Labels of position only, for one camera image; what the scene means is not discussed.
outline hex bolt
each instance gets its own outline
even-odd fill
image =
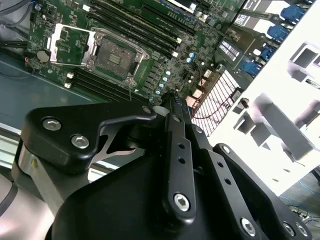
[[[187,212],[190,208],[190,203],[186,196],[182,195],[181,193],[177,193],[173,197],[175,205],[182,211]]]
[[[202,134],[202,129],[198,127],[197,125],[193,125],[194,130],[196,130],[198,133]]]
[[[308,237],[308,232],[300,223],[296,222],[295,225],[297,226],[297,228],[299,229],[300,233],[302,233],[303,236]]]
[[[231,152],[227,146],[223,146],[222,148],[227,154],[229,154]]]
[[[82,135],[75,135],[71,138],[71,143],[78,149],[86,149],[89,147],[89,140]]]
[[[254,237],[256,235],[256,229],[248,219],[241,218],[241,226],[243,230],[251,237]]]
[[[143,108],[143,111],[145,111],[147,114],[151,113],[150,109],[147,106],[143,106],[142,108]]]
[[[178,123],[181,122],[181,120],[180,120],[176,115],[173,115],[172,117],[173,117],[173,119],[174,119],[176,122],[178,122]]]
[[[57,131],[59,129],[61,129],[61,123],[53,118],[48,118],[46,120],[43,121],[42,123],[43,127],[47,130],[50,131]]]
[[[295,236],[295,231],[292,229],[292,227],[291,227],[288,223],[284,222],[284,223],[283,223],[283,226],[284,226],[284,229],[285,229],[292,237]]]

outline blue connector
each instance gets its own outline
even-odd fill
[[[267,33],[278,42],[282,43],[289,35],[290,31],[281,25],[274,25],[269,27]]]
[[[262,69],[262,65],[256,62],[244,62],[241,66],[241,69],[251,76],[256,77]]]
[[[281,17],[283,17],[285,20],[291,21],[293,23],[297,23],[300,21],[300,19],[304,16],[306,13],[306,10],[296,6],[296,5],[290,5],[286,8],[284,8],[281,11]]]
[[[275,51],[276,50],[272,46],[265,45],[260,49],[260,57],[266,62],[268,62],[272,55],[275,53]]]

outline red wire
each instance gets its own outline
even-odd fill
[[[209,116],[204,116],[204,117],[196,117],[196,116],[193,116],[193,118],[195,119],[208,119],[208,118],[211,118],[214,114],[216,114],[221,108],[222,106],[228,101],[230,97],[228,97],[219,107],[216,111],[214,111],[213,113],[211,113]]]
[[[195,100],[194,104],[192,105],[192,113],[191,113],[192,117],[195,116],[194,113],[193,113],[193,111],[194,111],[194,107],[195,107],[196,103],[199,102],[200,99],[202,98],[202,96],[204,95],[204,83],[202,82],[201,73],[200,73],[200,70],[199,70],[198,68],[197,68],[197,71],[198,71],[198,74],[199,74],[199,77],[200,77],[202,93],[201,93],[200,97],[198,97],[198,98]]]

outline motherboard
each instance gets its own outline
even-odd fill
[[[210,80],[244,0],[39,0],[26,56],[39,75],[98,102],[153,105]]]

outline cpu socket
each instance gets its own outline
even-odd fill
[[[135,74],[141,62],[150,58],[149,54],[135,43],[106,29],[92,28],[91,31],[95,32],[95,47],[87,68],[135,87]]]

